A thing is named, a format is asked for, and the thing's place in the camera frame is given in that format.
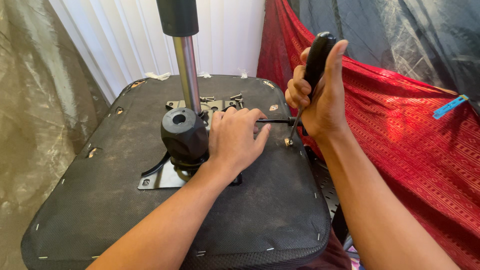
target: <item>hand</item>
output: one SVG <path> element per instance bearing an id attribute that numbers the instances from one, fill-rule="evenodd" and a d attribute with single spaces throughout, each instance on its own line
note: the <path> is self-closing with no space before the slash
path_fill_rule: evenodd
<path id="1" fill-rule="evenodd" d="M 264 125 L 254 139 L 253 134 L 258 132 L 255 122 L 260 118 L 267 117 L 259 109 L 244 108 L 237 111 L 233 107 L 226 112 L 216 111 L 212 116 L 208 162 L 231 172 L 233 178 L 227 179 L 228 183 L 250 166 L 264 150 L 272 125 Z"/>
<path id="2" fill-rule="evenodd" d="M 342 56 L 347 45 L 348 41 L 341 40 L 328 54 L 324 75 L 315 88 L 312 101 L 307 97 L 312 88 L 303 79 L 305 66 L 297 66 L 293 79 L 288 82 L 285 99 L 294 108 L 299 105 L 306 106 L 301 115 L 303 126 L 317 141 L 349 130 L 345 119 L 345 92 L 342 81 Z M 305 49 L 300 59 L 306 61 L 309 51 L 310 48 Z"/>

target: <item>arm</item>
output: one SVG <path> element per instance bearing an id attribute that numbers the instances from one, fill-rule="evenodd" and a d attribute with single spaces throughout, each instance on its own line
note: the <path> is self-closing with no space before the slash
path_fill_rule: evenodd
<path id="1" fill-rule="evenodd" d="M 257 138 L 258 109 L 215 112 L 210 158 L 187 184 L 109 247 L 89 269 L 178 269 L 218 195 L 262 153 L 270 124 Z"/>
<path id="2" fill-rule="evenodd" d="M 303 66 L 295 69 L 286 99 L 293 107 L 309 105 L 302 122 L 325 157 L 355 247 L 368 269 L 458 269 L 395 197 L 348 127 L 341 73 L 347 44 L 333 47 L 311 104 Z M 308 49 L 301 58 L 307 55 Z"/>

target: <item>gray tarp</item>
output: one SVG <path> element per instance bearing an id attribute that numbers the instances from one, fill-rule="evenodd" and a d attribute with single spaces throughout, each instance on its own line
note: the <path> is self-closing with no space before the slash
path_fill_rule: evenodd
<path id="1" fill-rule="evenodd" d="M 48 0 L 0 0 L 0 269 L 107 105 Z"/>
<path id="2" fill-rule="evenodd" d="M 480 112 L 480 1 L 288 1 L 312 33 L 348 39 L 349 57 L 466 94 Z"/>

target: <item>red patterned fabric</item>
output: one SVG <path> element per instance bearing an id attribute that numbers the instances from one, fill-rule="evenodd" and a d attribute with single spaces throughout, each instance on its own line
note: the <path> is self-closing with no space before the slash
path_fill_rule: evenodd
<path id="1" fill-rule="evenodd" d="M 257 77 L 286 90 L 314 36 L 286 0 L 265 5 Z M 436 120 L 456 95 L 348 57 L 343 81 L 348 124 L 395 195 L 460 267 L 480 269 L 478 115 L 464 102 Z"/>

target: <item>blue clip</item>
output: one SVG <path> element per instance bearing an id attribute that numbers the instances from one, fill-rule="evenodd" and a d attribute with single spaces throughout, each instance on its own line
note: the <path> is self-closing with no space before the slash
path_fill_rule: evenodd
<path id="1" fill-rule="evenodd" d="M 457 97 L 456 99 L 448 102 L 447 104 L 445 104 L 444 106 L 442 106 L 441 108 L 437 109 L 436 111 L 433 112 L 433 117 L 435 119 L 439 119 L 440 117 L 444 116 L 447 112 L 449 112 L 451 109 L 455 108 L 456 106 L 458 106 L 460 103 L 464 102 L 468 100 L 468 97 L 465 96 L 465 95 L 460 95 L 459 97 Z"/>

